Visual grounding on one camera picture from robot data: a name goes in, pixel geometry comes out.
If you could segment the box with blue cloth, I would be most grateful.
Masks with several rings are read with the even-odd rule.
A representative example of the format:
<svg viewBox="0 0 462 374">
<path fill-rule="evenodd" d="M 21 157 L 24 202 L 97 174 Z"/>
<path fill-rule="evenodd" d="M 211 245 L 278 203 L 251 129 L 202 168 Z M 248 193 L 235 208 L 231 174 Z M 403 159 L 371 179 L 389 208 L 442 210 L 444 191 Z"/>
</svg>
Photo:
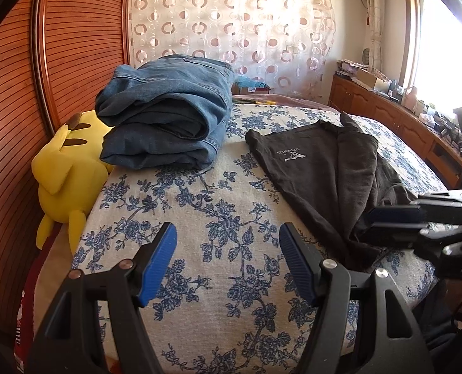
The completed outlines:
<svg viewBox="0 0 462 374">
<path fill-rule="evenodd" d="M 232 84 L 233 95 L 267 95 L 272 88 L 264 81 L 238 75 Z"/>
</svg>

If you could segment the wooden slatted headboard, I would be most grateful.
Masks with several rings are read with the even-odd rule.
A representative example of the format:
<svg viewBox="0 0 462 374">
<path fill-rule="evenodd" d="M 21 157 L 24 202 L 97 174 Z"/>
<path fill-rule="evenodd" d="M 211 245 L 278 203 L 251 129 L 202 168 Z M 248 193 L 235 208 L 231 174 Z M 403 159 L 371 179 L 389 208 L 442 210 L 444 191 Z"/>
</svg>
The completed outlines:
<svg viewBox="0 0 462 374">
<path fill-rule="evenodd" d="M 31 161 L 127 61 L 126 16 L 127 0 L 0 0 L 0 331 L 37 252 Z"/>
</svg>

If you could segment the blue floral white blanket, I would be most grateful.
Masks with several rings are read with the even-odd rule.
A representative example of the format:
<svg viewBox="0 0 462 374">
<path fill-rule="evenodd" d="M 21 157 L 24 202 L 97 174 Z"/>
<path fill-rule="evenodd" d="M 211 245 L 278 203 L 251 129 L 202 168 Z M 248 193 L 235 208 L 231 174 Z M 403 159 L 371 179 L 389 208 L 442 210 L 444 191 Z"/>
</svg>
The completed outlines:
<svg viewBox="0 0 462 374">
<path fill-rule="evenodd" d="M 297 294 L 278 231 L 298 221 L 250 154 L 244 136 L 282 132 L 336 112 L 236 105 L 206 170 L 116 168 L 86 222 L 73 267 L 112 268 L 150 242 L 165 222 L 178 244 L 159 292 L 141 310 L 166 373 L 289 373 L 315 312 Z"/>
</svg>

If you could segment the cardboard box on sideboard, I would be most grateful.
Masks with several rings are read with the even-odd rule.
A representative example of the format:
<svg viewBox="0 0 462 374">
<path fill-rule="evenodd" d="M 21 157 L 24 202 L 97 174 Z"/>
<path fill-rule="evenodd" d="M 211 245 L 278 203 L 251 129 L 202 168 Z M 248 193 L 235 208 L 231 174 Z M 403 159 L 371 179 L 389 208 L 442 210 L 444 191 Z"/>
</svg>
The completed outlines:
<svg viewBox="0 0 462 374">
<path fill-rule="evenodd" d="M 391 86 L 391 81 L 382 79 L 365 69 L 358 69 L 356 71 L 356 79 L 368 86 L 370 89 L 385 94 L 389 91 Z"/>
</svg>

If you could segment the folded blue jeans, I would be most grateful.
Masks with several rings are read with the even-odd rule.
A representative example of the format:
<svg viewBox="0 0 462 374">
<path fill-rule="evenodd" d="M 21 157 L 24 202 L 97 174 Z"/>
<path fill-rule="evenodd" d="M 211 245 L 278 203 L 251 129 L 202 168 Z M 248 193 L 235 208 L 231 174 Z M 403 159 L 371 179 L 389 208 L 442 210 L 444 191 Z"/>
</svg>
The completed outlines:
<svg viewBox="0 0 462 374">
<path fill-rule="evenodd" d="M 118 66 L 96 97 L 111 128 L 101 160 L 132 170 L 204 170 L 216 159 L 232 112 L 235 73 L 225 62 L 174 54 Z"/>
</svg>

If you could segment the long wooden sideboard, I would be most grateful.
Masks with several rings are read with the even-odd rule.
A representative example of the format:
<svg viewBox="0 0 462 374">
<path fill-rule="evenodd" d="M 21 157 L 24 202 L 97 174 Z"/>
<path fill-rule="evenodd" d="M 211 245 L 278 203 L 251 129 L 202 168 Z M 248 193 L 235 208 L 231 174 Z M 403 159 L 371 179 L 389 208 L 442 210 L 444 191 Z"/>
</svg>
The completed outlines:
<svg viewBox="0 0 462 374">
<path fill-rule="evenodd" d="M 408 109 L 336 74 L 329 105 L 352 115 L 376 120 L 395 133 L 449 188 L 462 188 L 462 156 Z"/>
</svg>

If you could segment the circle patterned sheer curtain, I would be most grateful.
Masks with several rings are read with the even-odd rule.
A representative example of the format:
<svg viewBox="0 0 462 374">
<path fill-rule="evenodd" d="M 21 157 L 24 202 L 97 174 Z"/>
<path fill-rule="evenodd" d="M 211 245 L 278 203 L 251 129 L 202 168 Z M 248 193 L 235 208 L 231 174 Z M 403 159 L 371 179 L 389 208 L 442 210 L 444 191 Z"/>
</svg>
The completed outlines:
<svg viewBox="0 0 462 374">
<path fill-rule="evenodd" d="M 331 0 L 130 0 L 130 64 L 184 54 L 229 63 L 280 95 L 319 100 Z"/>
</svg>

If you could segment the yellow plush toy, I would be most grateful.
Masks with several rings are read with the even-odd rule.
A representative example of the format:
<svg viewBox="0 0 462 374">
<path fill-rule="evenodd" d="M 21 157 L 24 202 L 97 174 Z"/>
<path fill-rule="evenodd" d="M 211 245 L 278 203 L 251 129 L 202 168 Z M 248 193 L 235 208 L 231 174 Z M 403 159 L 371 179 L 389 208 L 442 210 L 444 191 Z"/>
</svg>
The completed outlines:
<svg viewBox="0 0 462 374">
<path fill-rule="evenodd" d="M 113 169 L 100 159 L 103 138 L 110 130 L 96 112 L 78 112 L 32 160 L 44 213 L 36 234 L 39 249 L 56 223 L 68 226 L 70 251 L 78 248 L 87 216 Z"/>
</svg>

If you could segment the colourful floral pink bedspread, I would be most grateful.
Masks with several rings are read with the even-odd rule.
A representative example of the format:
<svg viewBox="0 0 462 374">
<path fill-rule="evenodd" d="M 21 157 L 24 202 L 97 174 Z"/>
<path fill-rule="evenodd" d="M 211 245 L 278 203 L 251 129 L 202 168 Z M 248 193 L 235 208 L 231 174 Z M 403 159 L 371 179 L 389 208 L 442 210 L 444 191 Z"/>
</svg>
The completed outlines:
<svg viewBox="0 0 462 374">
<path fill-rule="evenodd" d="M 251 95 L 233 95 L 232 101 L 239 104 L 256 104 L 256 105 L 271 105 L 271 106 L 291 106 L 303 107 L 315 110 L 323 110 L 335 112 L 332 107 L 320 104 L 316 101 L 293 98 L 286 95 L 275 94 L 251 94 Z"/>
</svg>

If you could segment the black shorts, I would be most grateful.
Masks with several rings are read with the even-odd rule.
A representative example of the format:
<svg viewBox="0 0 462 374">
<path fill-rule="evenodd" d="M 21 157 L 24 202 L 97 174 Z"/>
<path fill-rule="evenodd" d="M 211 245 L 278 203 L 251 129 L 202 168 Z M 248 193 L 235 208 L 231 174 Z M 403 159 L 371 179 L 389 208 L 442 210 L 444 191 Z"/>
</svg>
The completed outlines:
<svg viewBox="0 0 462 374">
<path fill-rule="evenodd" d="M 377 138 L 347 113 L 340 124 L 318 121 L 245 141 L 274 187 L 329 254 L 367 272 L 388 253 L 363 238 L 364 215 L 379 205 L 408 205 L 416 197 L 378 153 Z"/>
</svg>

